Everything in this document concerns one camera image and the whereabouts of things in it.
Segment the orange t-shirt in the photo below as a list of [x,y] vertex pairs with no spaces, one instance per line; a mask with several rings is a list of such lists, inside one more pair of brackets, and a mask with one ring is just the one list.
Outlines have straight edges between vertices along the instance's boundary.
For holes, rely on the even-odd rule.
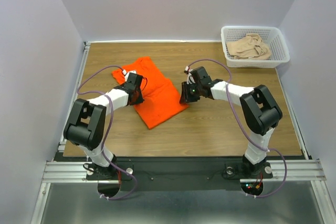
[[145,77],[141,85],[144,102],[134,109],[148,129],[153,129],[188,108],[180,104],[180,93],[172,81],[165,77],[150,57],[140,57],[134,63],[122,67],[127,72],[135,70]]

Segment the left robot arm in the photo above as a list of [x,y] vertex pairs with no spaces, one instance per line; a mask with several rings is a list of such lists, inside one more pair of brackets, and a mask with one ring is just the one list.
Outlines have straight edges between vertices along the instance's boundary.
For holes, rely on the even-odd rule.
[[92,165],[85,167],[88,172],[100,174],[106,179],[120,174],[114,164],[116,156],[104,145],[112,124],[109,123],[108,129],[104,129],[106,116],[110,115],[112,121],[115,110],[142,103],[143,79],[142,75],[130,71],[125,75],[125,82],[109,92],[97,91],[98,97],[77,99],[73,103],[63,136],[73,145],[79,146],[92,160]]

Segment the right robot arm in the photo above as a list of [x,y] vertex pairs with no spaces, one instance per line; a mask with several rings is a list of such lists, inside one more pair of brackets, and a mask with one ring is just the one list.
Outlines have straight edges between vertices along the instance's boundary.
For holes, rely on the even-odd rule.
[[271,135],[282,119],[282,111],[269,89],[265,85],[251,88],[213,80],[204,67],[187,66],[184,73],[187,80],[182,82],[180,104],[196,102],[201,97],[227,101],[248,140],[241,171],[248,177],[258,174],[266,162]]

